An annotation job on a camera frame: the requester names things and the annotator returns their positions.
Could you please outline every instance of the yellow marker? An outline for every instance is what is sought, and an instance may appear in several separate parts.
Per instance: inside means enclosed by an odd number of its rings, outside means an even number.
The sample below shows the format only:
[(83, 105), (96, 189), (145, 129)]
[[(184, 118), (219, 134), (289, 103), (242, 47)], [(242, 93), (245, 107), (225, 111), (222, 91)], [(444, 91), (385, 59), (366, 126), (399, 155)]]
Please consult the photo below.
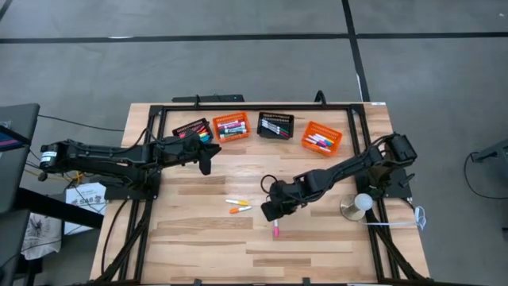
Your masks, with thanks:
[(242, 212), (242, 211), (248, 211), (251, 208), (252, 207), (237, 207), (237, 208), (229, 210), (229, 213), (230, 214), (236, 214), (236, 213), (239, 213), (239, 212)]
[(238, 200), (235, 200), (235, 199), (227, 199), (226, 202), (227, 203), (234, 203), (234, 204), (237, 204), (239, 206), (248, 206), (247, 201), (238, 201)]

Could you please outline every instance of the wooden tabletop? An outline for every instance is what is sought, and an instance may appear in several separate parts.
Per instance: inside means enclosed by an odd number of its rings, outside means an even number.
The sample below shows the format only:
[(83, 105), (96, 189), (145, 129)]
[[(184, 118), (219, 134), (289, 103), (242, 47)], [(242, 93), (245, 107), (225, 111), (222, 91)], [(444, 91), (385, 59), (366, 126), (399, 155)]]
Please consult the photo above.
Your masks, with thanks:
[[(131, 145), (146, 127), (150, 105), (131, 106), (122, 145)], [(372, 140), (392, 132), (385, 105), (366, 103), (365, 110)], [(376, 281), (367, 227), (346, 220), (339, 211), (344, 195), (356, 194), (353, 178), (338, 182), (319, 201), (281, 218), (280, 236), (273, 237), (272, 224), (260, 209), (266, 197), (260, 190), (261, 177), (272, 174), (292, 182), (295, 175), (329, 168), (354, 156), (345, 111), (273, 112), (294, 115), (294, 137), (289, 141), (259, 137), (258, 112), (248, 111), (253, 134), (221, 144), (222, 151), (212, 159), (210, 175), (203, 176), (196, 164), (164, 169), (159, 198), (153, 204), (142, 283), (191, 283), (194, 278), (204, 283), (300, 283), (303, 277), (315, 283)], [(230, 113), (171, 111), (164, 134), (170, 136), (174, 128), (203, 117), (211, 121)], [(336, 156), (324, 157), (300, 145), (309, 120), (342, 132)], [(356, 126), (361, 131), (358, 118)], [(232, 205), (226, 199), (248, 200), (253, 208), (229, 214)], [(100, 275), (104, 241), (120, 204), (112, 202), (106, 209), (91, 279)], [(385, 199), (385, 204), (390, 222), (414, 221), (411, 209), (401, 199)], [(106, 265), (124, 244), (129, 212), (130, 202), (114, 225)], [(408, 262), (428, 276), (416, 226), (392, 226), (391, 233)], [(379, 244), (385, 275), (390, 276), (386, 250), (383, 243)], [(128, 278), (133, 277), (137, 246), (133, 249)]]

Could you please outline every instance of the orange basket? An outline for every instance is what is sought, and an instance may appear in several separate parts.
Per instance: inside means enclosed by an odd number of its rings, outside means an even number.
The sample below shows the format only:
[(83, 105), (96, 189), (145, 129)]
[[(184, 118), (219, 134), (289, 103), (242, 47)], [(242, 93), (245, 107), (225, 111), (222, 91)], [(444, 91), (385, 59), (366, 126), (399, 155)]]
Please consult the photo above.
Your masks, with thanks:
[[(327, 147), (321, 147), (321, 146), (315, 145), (311, 142), (308, 142), (306, 140), (306, 138), (309, 138), (309, 135), (314, 136), (315, 134), (319, 134), (319, 135), (322, 135), (323, 137), (326, 137), (327, 139), (330, 139), (331, 141), (333, 141), (332, 145), (327, 146)], [(307, 128), (305, 129), (305, 133), (303, 134), (302, 146), (307, 149), (311, 149), (313, 151), (319, 152), (325, 156), (331, 157), (331, 156), (337, 154), (337, 150), (339, 149), (339, 144), (341, 143), (341, 139), (342, 139), (342, 133), (340, 133), (339, 131), (336, 131), (336, 130), (331, 129), (327, 126), (321, 125), (317, 122), (311, 121), (311, 122), (309, 122), (309, 125), (307, 126)]]
[[(234, 122), (236, 120), (245, 122), (245, 129), (247, 130), (247, 132), (243, 134), (233, 135), (231, 137), (221, 138), (221, 135), (219, 134), (219, 124)], [(219, 142), (222, 143), (233, 141), (236, 139), (246, 138), (249, 137), (251, 134), (251, 126), (248, 124), (247, 113), (245, 112), (219, 116), (217, 118), (214, 118), (212, 122), (214, 123), (215, 133), (217, 134), (216, 138), (217, 140), (219, 140)]]

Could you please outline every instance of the table leg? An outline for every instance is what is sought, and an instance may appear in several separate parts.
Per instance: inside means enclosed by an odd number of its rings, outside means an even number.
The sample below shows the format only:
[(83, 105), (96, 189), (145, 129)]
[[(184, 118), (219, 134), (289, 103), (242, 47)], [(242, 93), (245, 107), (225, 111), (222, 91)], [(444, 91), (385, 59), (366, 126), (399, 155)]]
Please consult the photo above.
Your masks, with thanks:
[(103, 216), (101, 214), (60, 202), (57, 199), (37, 194), (22, 187), (17, 191), (14, 207), (17, 209), (28, 209), (40, 215), (59, 218), (82, 226), (96, 229), (100, 229), (102, 226)]

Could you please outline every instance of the black metal frame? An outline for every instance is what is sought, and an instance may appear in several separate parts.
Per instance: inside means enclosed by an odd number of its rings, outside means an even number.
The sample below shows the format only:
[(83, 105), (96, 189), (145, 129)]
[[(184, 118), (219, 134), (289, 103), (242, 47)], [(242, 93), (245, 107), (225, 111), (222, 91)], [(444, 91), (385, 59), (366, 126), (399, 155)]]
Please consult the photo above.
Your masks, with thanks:
[[(355, 114), (358, 115), (360, 118), (360, 126), (362, 129), (362, 134), (364, 138), (364, 143), (366, 146), (370, 145), (371, 138), (368, 132), (368, 124), (367, 124), (367, 118), (365, 117), (365, 110), (364, 105), (361, 103), (349, 103), (349, 104), (336, 104), (336, 103), (327, 103), (325, 96), (321, 91), (319, 91), (316, 94), (316, 98), (314, 100), (314, 103), (304, 103), (304, 104), (224, 104), (224, 105), (217, 105), (217, 104), (199, 104), (196, 102), (195, 104), (189, 104), (184, 106), (150, 106), (149, 116), (148, 116), (148, 123), (147, 128), (153, 129), (155, 117), (158, 115), (160, 117), (159, 121), (159, 128), (157, 133), (157, 139), (162, 139), (164, 137), (164, 127), (166, 126), (166, 120), (167, 120), (167, 113), (170, 111), (192, 111), (192, 110), (343, 110), (347, 113), (348, 116), (348, 125), (352, 136), (352, 142), (353, 142), (353, 149), (355, 154), (360, 154), (360, 141), (358, 139), (358, 134), (356, 131), (356, 123), (354, 120)], [(147, 136), (144, 139), (144, 143), (148, 143), (150, 138)], [(366, 180), (366, 176), (356, 176), (356, 182), (357, 185), (363, 185), (361, 181)], [(153, 200), (147, 200), (145, 204), (145, 208), (150, 208), (149, 211), (152, 209)], [(129, 224), (127, 229), (127, 235), (126, 239), (132, 234), (136, 220), (137, 220), (137, 211), (139, 208), (139, 201), (134, 200), (133, 205), (131, 207), (130, 217), (129, 217)], [(387, 213), (386, 208), (384, 206), (383, 199), (380, 199), (378, 201), (378, 208), (380, 213), (380, 221), (381, 222), (387, 222)], [(391, 239), (391, 233), (389, 226), (383, 226), (381, 227), (383, 229), (383, 232), (386, 234), (388, 239)], [(381, 256), (379, 252), (379, 245), (378, 240), (376, 237), (375, 228), (372, 226), (368, 227), (368, 233), (369, 233), (369, 239), (371, 242), (371, 249), (372, 249), (372, 256), (374, 260), (375, 265), (375, 271), (378, 282), (385, 279), (384, 272), (383, 272), (383, 265), (381, 263)], [(140, 281), (141, 279), (141, 273), (143, 270), (143, 264), (144, 264), (144, 253), (146, 250), (146, 243), (148, 238), (148, 225), (143, 231), (143, 233), (140, 236), (140, 246), (137, 252), (137, 261), (136, 261), (136, 269), (134, 274), (134, 280)], [(398, 274), (398, 265), (391, 253), (387, 253), (390, 266), (391, 266), (391, 277), (394, 279), (399, 279), (400, 276)], [(125, 279), (125, 274), (127, 273), (127, 264), (128, 261), (125, 261), (124, 264), (121, 266), (120, 270), (120, 276), (119, 280)]]

